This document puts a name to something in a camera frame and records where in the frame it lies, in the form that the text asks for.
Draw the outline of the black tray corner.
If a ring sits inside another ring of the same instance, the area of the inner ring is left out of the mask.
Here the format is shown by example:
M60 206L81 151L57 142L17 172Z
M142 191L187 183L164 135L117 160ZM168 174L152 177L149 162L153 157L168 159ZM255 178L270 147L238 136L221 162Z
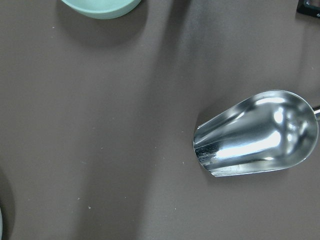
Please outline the black tray corner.
M299 0L296 12L319 18L320 17L320 0Z

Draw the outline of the steel scoop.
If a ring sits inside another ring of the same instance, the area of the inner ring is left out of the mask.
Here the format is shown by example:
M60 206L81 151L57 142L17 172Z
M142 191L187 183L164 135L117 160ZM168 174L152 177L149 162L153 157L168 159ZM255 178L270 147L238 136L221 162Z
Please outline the steel scoop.
M193 137L198 162L215 177L294 167L314 150L320 108L285 90L253 95L199 125Z

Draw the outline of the mint green bowl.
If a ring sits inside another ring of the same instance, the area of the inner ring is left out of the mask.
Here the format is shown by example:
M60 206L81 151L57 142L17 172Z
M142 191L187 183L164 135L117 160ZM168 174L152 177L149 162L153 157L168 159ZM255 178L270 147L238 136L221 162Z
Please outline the mint green bowl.
M109 20L126 15L141 0L62 0L64 4L86 17Z

